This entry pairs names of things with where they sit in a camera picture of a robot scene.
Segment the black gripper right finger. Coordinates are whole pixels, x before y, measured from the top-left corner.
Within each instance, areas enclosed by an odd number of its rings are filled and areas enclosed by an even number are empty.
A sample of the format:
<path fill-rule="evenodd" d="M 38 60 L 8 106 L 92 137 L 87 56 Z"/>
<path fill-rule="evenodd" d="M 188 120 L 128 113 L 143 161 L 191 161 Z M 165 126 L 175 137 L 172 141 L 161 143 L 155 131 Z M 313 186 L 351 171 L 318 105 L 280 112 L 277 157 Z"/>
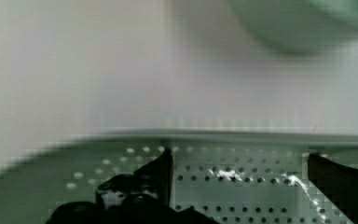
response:
<path fill-rule="evenodd" d="M 309 181 L 349 220 L 358 224 L 358 169 L 310 154 Z"/>

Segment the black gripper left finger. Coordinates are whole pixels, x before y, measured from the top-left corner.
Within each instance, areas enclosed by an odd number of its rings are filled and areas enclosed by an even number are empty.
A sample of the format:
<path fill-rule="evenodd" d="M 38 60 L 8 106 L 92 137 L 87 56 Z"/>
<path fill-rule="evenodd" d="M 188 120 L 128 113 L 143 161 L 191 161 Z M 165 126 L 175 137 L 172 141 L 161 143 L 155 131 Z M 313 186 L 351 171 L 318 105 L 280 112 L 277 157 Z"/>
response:
<path fill-rule="evenodd" d="M 128 175 L 115 175 L 95 190 L 95 201 L 58 206 L 46 224 L 219 224 L 189 207 L 170 208 L 173 157 L 162 154 Z"/>

